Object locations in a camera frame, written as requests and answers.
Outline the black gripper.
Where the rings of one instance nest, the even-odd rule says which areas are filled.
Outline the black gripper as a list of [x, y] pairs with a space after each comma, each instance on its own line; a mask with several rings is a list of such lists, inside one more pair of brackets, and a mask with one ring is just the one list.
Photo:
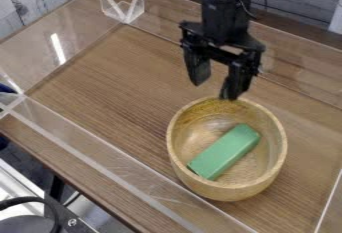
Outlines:
[[196, 86], [204, 84], [212, 76], [214, 60], [229, 66], [220, 98], [237, 100], [249, 90], [253, 77], [258, 75], [265, 44], [246, 30], [233, 31], [230, 35], [216, 33], [209, 35], [200, 22], [184, 21], [181, 47], [189, 78]]

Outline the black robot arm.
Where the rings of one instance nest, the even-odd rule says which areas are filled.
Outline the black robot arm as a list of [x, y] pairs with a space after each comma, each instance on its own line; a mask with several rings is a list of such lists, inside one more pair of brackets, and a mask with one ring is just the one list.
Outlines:
[[189, 78], [200, 86], [212, 76], [212, 61], [229, 66], [220, 98], [237, 100], [260, 73], [266, 46], [250, 35], [252, 0], [201, 0], [202, 21], [182, 21], [181, 47]]

